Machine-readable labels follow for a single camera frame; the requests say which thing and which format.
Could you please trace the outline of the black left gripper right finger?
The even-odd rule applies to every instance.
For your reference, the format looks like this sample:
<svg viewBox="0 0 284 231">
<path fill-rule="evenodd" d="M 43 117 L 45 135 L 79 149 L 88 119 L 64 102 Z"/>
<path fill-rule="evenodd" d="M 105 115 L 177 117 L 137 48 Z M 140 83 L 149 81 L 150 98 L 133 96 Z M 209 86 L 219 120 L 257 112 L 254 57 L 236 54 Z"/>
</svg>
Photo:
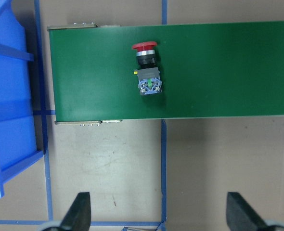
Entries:
<svg viewBox="0 0 284 231">
<path fill-rule="evenodd" d="M 227 193 L 226 222 L 231 231 L 272 230 L 238 192 Z"/>
</svg>

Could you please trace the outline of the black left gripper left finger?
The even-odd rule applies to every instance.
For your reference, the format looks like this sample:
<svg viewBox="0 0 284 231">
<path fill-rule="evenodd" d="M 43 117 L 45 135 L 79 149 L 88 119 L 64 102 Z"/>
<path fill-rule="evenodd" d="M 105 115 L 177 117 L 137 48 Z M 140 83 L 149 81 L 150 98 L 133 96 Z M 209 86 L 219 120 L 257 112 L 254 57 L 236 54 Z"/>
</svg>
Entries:
<svg viewBox="0 0 284 231">
<path fill-rule="evenodd" d="M 80 192 L 63 218 L 61 231 L 88 231 L 91 223 L 90 193 Z"/>
</svg>

